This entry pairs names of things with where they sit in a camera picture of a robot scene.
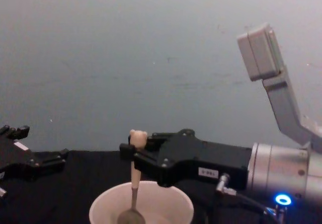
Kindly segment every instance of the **white cup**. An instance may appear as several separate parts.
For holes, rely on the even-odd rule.
[[[131,182],[103,192],[91,206],[91,224],[117,224],[119,214],[131,207],[131,198]],[[160,187],[154,181],[140,181],[136,207],[146,224],[191,224],[194,214],[183,191]]]

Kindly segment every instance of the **black table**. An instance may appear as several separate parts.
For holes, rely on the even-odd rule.
[[[53,153],[37,153],[39,156],[49,154]],[[129,181],[130,164],[119,159],[119,152],[70,151],[61,173],[34,182],[7,180],[1,183],[8,191],[8,198],[0,203],[0,223],[89,224],[89,209],[96,197]],[[259,223],[261,215],[256,213],[216,208],[213,185],[182,181],[177,187],[194,203],[193,223],[205,223],[206,211],[213,214],[215,223]],[[224,201],[234,203],[236,200],[225,197]],[[290,208],[288,217],[289,223],[322,223],[322,209]]]

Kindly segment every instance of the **white label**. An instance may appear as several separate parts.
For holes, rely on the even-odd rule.
[[[26,146],[24,146],[24,145],[23,145],[22,143],[20,143],[20,142],[15,142],[14,144],[15,144],[15,146],[17,146],[17,147],[21,148],[21,149],[22,149],[22,150],[24,150],[24,151],[28,150],[28,148],[27,148]]]
[[[206,169],[201,167],[199,167],[198,174],[199,176],[209,177],[213,179],[218,179],[219,177],[218,170],[211,170],[211,169]]]

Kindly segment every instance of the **blue led light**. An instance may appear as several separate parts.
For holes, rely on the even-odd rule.
[[[291,198],[288,195],[280,194],[275,197],[275,201],[279,205],[290,205],[292,203]]]

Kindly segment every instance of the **cable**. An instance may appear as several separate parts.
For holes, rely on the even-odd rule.
[[[269,216],[275,223],[279,224],[279,221],[277,220],[275,214],[273,214],[271,211],[269,211],[266,206],[260,204],[259,202],[255,201],[255,200],[253,200],[251,198],[248,198],[247,196],[239,194],[239,193],[236,194],[236,197],[239,197],[240,199],[242,199],[244,201],[247,201],[250,204],[252,204],[253,206],[261,209],[264,212],[264,214]]]

